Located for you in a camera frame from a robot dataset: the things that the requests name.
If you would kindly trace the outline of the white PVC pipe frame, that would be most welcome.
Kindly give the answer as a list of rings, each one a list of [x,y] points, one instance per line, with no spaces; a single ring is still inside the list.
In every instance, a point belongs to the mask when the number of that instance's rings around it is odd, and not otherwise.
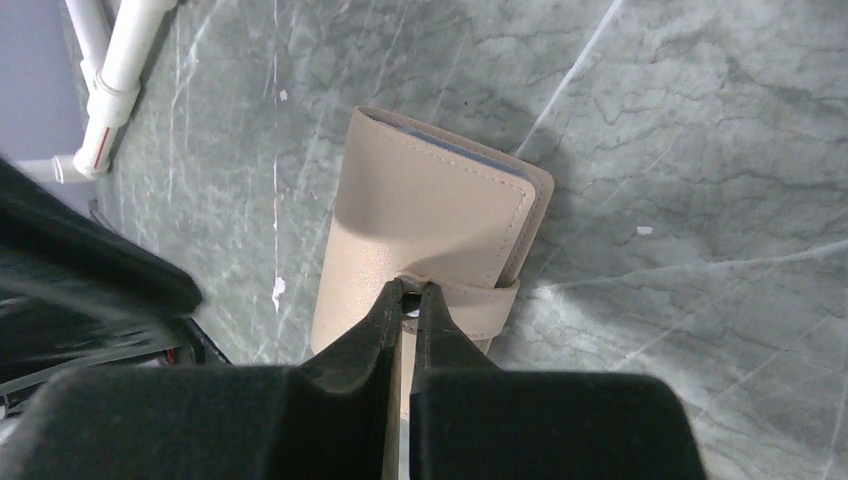
[[[74,154],[19,161],[16,168],[34,180],[60,184],[93,181],[109,172],[110,152],[137,102],[141,74],[158,30],[177,4],[177,0],[122,1],[109,24],[101,1],[66,3],[88,90],[82,144]]]

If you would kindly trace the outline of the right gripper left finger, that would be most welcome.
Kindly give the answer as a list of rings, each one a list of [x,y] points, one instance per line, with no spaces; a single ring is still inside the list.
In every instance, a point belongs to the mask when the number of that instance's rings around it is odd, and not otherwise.
[[[5,479],[394,479],[403,284],[298,366],[93,367],[36,395]]]

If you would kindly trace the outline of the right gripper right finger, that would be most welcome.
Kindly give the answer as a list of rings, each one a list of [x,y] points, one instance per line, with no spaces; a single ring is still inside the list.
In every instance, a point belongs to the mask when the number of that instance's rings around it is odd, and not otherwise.
[[[419,290],[410,395],[414,479],[702,479],[678,396],[642,374],[504,370]]]

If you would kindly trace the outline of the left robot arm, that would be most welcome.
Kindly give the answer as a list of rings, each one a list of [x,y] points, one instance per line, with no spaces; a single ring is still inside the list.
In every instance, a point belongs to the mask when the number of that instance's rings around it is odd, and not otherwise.
[[[223,364],[189,274],[1,165],[1,413],[97,365]]]

